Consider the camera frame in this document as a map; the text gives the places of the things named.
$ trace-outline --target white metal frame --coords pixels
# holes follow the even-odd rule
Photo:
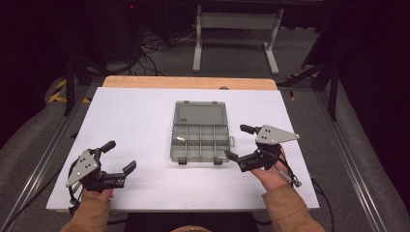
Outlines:
[[[279,74],[277,61],[272,48],[278,34],[283,10],[276,14],[232,14],[232,13],[202,13],[201,6],[196,13],[196,46],[193,55],[192,70],[199,73],[202,54],[202,28],[230,28],[230,29],[255,29],[270,30],[270,40],[264,43],[264,50],[268,58],[272,74]]]

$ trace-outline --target wire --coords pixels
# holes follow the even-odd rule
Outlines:
[[[261,150],[261,152],[276,158],[278,161],[280,161],[287,168],[288,176],[290,178],[290,183],[291,183],[292,187],[293,187],[293,185],[295,185],[298,188],[302,185],[302,182],[299,181],[298,177],[295,174],[293,174],[292,168],[290,168],[289,164],[287,163],[286,156],[284,155],[284,153],[282,151],[280,151],[280,155],[283,155],[284,160],[280,158],[280,155],[276,156],[274,153],[271,153],[271,152],[268,152],[268,151],[265,151],[265,150]]]
[[[150,40],[144,41],[141,43],[141,46],[151,50],[151,53],[155,51],[166,52],[171,48],[175,47],[178,44],[182,44],[190,39],[195,34],[195,30],[188,31],[182,34],[176,34],[171,39],[170,43],[160,40],[158,37],[154,37],[153,35],[147,35],[145,37],[149,37]]]
[[[151,59],[151,57],[149,57],[144,51],[142,51],[142,52],[143,52],[143,56],[144,56],[145,60],[147,61],[147,59],[148,59],[148,60],[151,62],[151,64],[153,64],[153,66],[154,66],[154,69],[152,70],[152,69],[150,69],[150,68],[148,68],[148,67],[142,65],[141,62],[140,62],[139,59],[138,59],[138,64],[139,64],[139,65],[141,66],[141,68],[144,70],[144,75],[145,75],[145,70],[149,70],[149,71],[155,72],[155,75],[158,75],[158,74],[164,75],[162,72],[159,72],[159,71],[157,70],[157,66],[156,66],[154,60]]]
[[[271,225],[272,224],[272,221],[271,220],[268,220],[268,221],[260,221],[260,220],[257,220],[257,219],[255,219],[255,218],[253,218],[254,219],[254,221],[257,223],[257,224],[260,224],[260,225]]]
[[[45,191],[45,189],[51,184],[51,182],[58,176],[58,174],[61,172],[61,170],[63,169],[64,163],[58,168],[57,172],[52,176],[52,178],[45,183],[45,185],[38,191],[36,192],[36,194],[34,194],[34,196],[26,203],[24,204],[21,209],[15,213],[14,216],[12,216],[12,218],[7,222],[7,224],[4,226],[4,229],[2,230],[2,232],[6,232],[9,227],[13,224],[13,222],[15,221],[15,219],[24,211],[26,210],[27,207],[29,207],[34,200],[37,199],[37,197],[39,197],[40,194],[42,194],[43,191]]]
[[[127,222],[126,219],[122,219],[122,220],[114,220],[114,221],[108,221],[106,224],[107,225],[113,225],[113,224],[121,224],[121,223],[125,223]]]
[[[69,208],[71,217],[74,216],[75,211],[78,210],[78,208],[79,208],[79,204],[80,204],[79,198],[81,197],[83,190],[84,190],[84,188],[81,189],[81,192],[79,193],[79,196],[77,198],[75,198],[73,196],[73,188],[69,187],[70,196],[72,197],[72,199],[70,200],[70,203],[73,204],[73,206]]]
[[[114,214],[112,214],[112,213],[108,213],[111,217],[119,217],[119,216],[122,216],[122,215],[124,215],[125,213],[119,213],[119,214],[117,214],[117,215],[114,215]]]
[[[311,179],[311,183],[313,184],[313,186],[317,186],[319,189],[314,189],[317,193],[319,193],[320,195],[323,196],[323,198],[325,198],[326,204],[328,205],[329,208],[329,213],[331,215],[331,222],[332,222],[332,232],[335,232],[335,216],[332,210],[332,206],[331,203],[328,199],[328,197],[326,196],[325,192],[323,191],[323,189],[319,186],[319,184],[316,182],[316,180],[314,179],[313,175],[311,175],[310,173],[310,179]]]
[[[122,73],[122,72],[125,72],[125,71],[131,69],[136,64],[136,62],[137,62],[137,58],[133,58],[132,61],[129,64],[127,64],[126,66],[121,67],[121,68],[116,69],[116,70],[109,70],[109,71],[112,72],[112,73],[115,73],[115,74]],[[95,75],[95,76],[103,75],[101,72],[98,72],[98,71],[88,70],[88,72],[91,75]]]

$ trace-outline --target equipment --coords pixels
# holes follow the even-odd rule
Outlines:
[[[90,191],[103,191],[104,189],[122,189],[127,176],[136,168],[135,160],[123,168],[124,173],[107,174],[102,171],[100,157],[115,147],[115,141],[111,140],[101,148],[87,149],[76,161],[73,162],[69,180],[66,187],[72,189],[74,183],[79,182]]]
[[[302,185],[298,178],[293,174],[292,169],[287,164],[286,159],[282,159],[281,145],[279,143],[298,139],[300,136],[296,133],[291,133],[286,130],[277,129],[268,125],[262,128],[253,128],[248,125],[241,125],[241,131],[250,134],[257,134],[255,143],[257,149],[249,155],[238,157],[238,155],[225,151],[226,157],[232,161],[238,162],[241,171],[246,172],[252,169],[264,167],[265,170],[274,166],[277,161],[280,161],[288,170],[289,174],[279,171],[280,175],[286,180],[294,184],[296,187]]]

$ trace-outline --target white tabletop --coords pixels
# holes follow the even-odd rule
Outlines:
[[[246,124],[264,124],[293,132],[279,91],[106,88],[97,90],[46,208],[66,211],[71,204],[65,187],[70,165],[85,149],[109,140],[117,146],[102,155],[102,170],[121,173],[135,160],[125,187],[114,191],[111,209],[123,212],[219,212],[264,210],[260,182],[241,172],[233,161],[222,165],[180,165],[170,158],[176,101],[225,102],[231,152],[240,156],[255,149],[255,135],[240,131]],[[297,141],[282,143],[289,165],[303,183],[296,191],[308,208],[317,198]]]

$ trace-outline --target human hand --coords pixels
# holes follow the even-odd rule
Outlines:
[[[284,158],[284,151],[281,149],[282,155],[280,158],[285,160]],[[276,188],[279,188],[283,185],[289,184],[289,181],[286,180],[280,171],[284,172],[284,174],[288,175],[287,168],[281,163],[277,161],[275,165],[273,165],[269,170],[263,169],[253,169],[250,172],[262,183],[262,186],[265,190],[270,191]]]
[[[108,201],[110,198],[114,197],[113,191],[114,189],[105,189],[102,192],[89,191],[87,189],[84,189],[82,191],[82,195],[89,197],[89,198],[101,200],[101,201]]]

